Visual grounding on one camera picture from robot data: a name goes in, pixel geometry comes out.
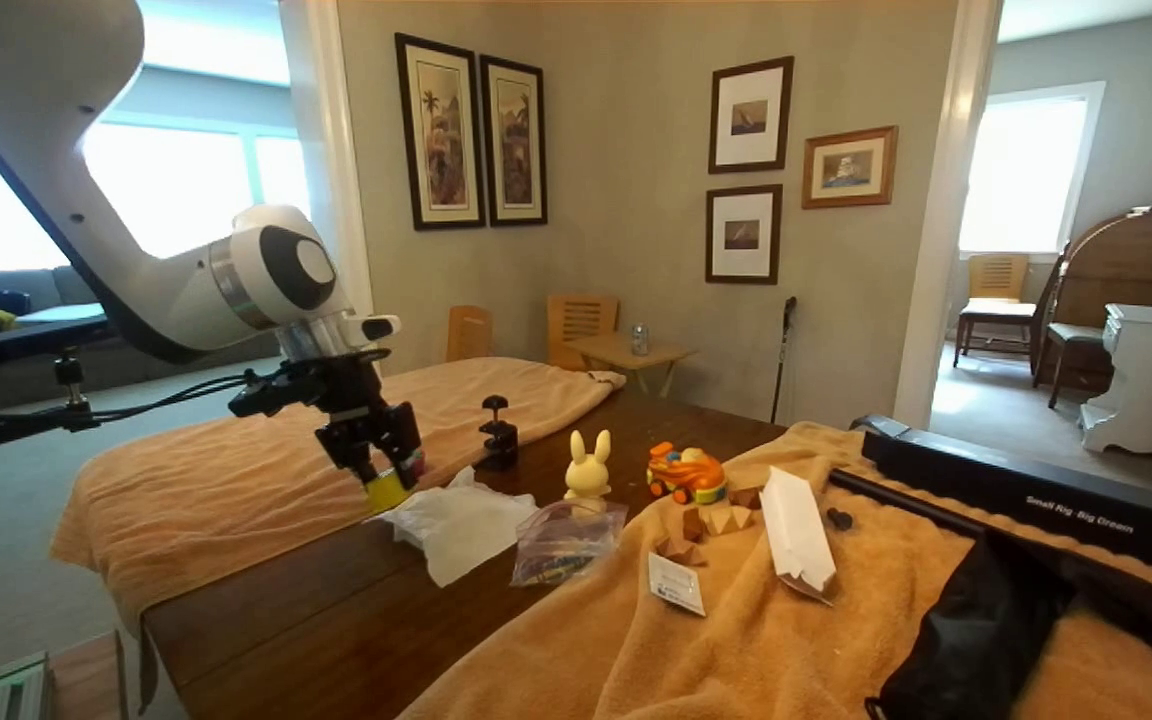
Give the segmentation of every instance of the ceiling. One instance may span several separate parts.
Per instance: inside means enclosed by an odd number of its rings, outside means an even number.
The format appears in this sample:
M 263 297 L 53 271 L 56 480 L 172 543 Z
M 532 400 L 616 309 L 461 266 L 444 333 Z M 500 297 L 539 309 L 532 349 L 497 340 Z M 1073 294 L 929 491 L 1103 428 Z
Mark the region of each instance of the ceiling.
M 280 0 L 141 0 L 145 61 L 259 85 L 288 85 Z M 1057 37 L 1152 15 L 1152 0 L 1003 0 L 1001 39 Z

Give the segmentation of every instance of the toy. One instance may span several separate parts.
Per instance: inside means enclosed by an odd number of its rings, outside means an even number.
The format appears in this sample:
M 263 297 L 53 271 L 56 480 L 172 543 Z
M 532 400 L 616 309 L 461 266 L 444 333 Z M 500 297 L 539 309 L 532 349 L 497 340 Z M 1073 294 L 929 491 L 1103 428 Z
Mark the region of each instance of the toy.
M 649 490 L 653 490 L 653 495 L 672 495 L 677 503 L 727 502 L 725 466 L 713 459 L 704 447 L 677 454 L 672 441 L 653 446 Z
M 574 466 L 563 478 L 574 503 L 604 503 L 604 495 L 613 495 L 608 456 L 613 456 L 613 434 L 608 428 L 596 437 L 594 454 L 585 454 L 585 437 L 574 434 Z

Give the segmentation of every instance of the wooden table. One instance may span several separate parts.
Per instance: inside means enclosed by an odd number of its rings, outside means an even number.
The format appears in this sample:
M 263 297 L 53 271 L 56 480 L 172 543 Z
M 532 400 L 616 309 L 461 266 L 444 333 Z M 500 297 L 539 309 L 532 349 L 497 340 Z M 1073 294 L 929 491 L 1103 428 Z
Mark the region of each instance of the wooden table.
M 613 486 L 632 511 L 649 503 L 644 466 L 656 441 L 737 456 L 786 428 L 727 413 L 616 394 L 577 426 L 613 428 Z M 563 491 L 570 434 L 535 441 L 504 471 L 500 491 L 554 503 Z M 145 613 L 186 710 L 207 715 L 398 715 L 472 644 L 519 618 L 547 588 L 510 588 L 504 552 L 435 588 L 417 549 L 387 526 L 344 527 L 280 560 L 178 597 Z
M 626 373 L 627 379 L 636 379 L 649 394 L 653 394 L 653 376 L 656 376 L 656 398 L 668 398 L 672 367 L 688 357 L 688 349 L 661 345 L 661 340 L 653 340 L 649 349 L 632 349 L 620 333 L 577 335 L 577 340 L 570 340 L 570 349 L 585 357 L 585 367 Z

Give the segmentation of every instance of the sofa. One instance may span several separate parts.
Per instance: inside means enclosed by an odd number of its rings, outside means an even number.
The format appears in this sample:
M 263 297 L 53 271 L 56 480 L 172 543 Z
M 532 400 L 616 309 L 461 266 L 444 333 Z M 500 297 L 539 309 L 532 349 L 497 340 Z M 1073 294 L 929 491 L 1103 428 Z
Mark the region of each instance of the sofa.
M 96 294 L 70 266 L 37 270 L 37 271 L 0 271 L 0 297 L 10 297 L 10 309 L 0 309 L 0 327 L 12 327 L 20 314 L 96 303 Z M 116 333 L 100 333 L 96 340 L 77 345 L 77 362 L 83 367 L 89 394 L 141 385 L 141 379 L 164 379 L 164 376 L 222 367 L 222 366 L 272 362 L 272 357 L 277 357 L 277 340 L 267 333 L 249 345 L 236 345 L 236 349 L 226 349 L 190 366 L 158 362 L 133 349 L 129 340 L 122 340 Z M 0 362 L 0 408 L 61 400 L 61 398 L 65 389 L 56 379 L 56 357 L 37 354 L 37 357 Z

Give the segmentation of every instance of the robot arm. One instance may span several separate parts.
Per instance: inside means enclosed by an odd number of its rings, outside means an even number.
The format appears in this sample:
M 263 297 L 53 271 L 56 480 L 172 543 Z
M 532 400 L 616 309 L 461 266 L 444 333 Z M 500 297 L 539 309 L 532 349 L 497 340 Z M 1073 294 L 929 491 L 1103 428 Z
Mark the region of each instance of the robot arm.
M 387 408 L 385 357 L 344 303 L 327 248 L 291 208 L 249 208 L 232 238 L 148 257 L 83 164 L 83 131 L 141 72 L 136 0 L 0 0 L 0 177 L 100 297 L 122 335 L 164 362 L 191 362 L 277 333 L 283 367 L 232 413 L 317 403 L 327 456 L 377 478 L 377 446 L 411 480 L 411 408 Z

